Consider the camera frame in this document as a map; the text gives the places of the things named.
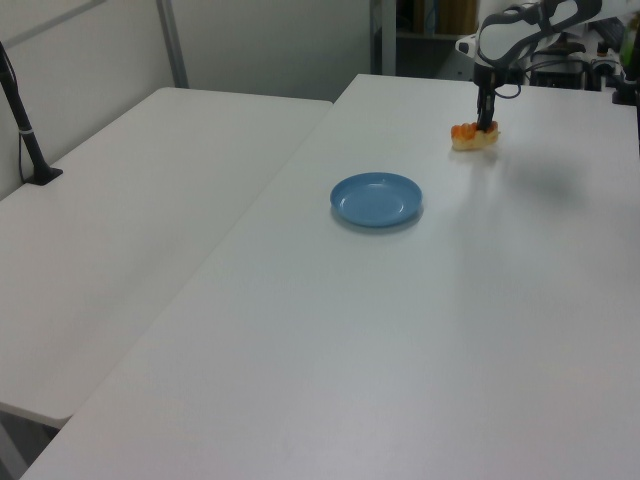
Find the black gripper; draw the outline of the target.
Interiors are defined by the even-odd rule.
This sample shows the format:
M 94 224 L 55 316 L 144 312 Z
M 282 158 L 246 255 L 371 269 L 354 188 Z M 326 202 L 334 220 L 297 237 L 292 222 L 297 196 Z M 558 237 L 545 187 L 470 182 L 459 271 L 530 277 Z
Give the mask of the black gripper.
M 495 90 L 501 86 L 501 71 L 490 65 L 476 62 L 473 82 L 478 87 L 477 130 L 489 131 L 495 113 Z

